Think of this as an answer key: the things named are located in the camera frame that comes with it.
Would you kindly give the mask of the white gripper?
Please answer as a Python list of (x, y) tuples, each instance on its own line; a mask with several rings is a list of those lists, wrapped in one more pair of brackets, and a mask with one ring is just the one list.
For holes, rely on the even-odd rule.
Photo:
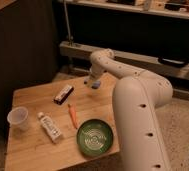
[(92, 65), (90, 68), (89, 78), (85, 78), (84, 84), (90, 84), (91, 81), (97, 81), (104, 73), (104, 69), (97, 65)]

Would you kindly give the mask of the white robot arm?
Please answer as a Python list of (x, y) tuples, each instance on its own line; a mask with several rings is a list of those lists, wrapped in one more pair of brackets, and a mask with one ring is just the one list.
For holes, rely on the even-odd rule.
[(110, 49), (90, 54), (87, 85), (108, 72), (118, 81), (112, 107), (125, 171), (172, 171), (155, 109), (173, 96), (171, 83), (149, 70), (118, 62)]

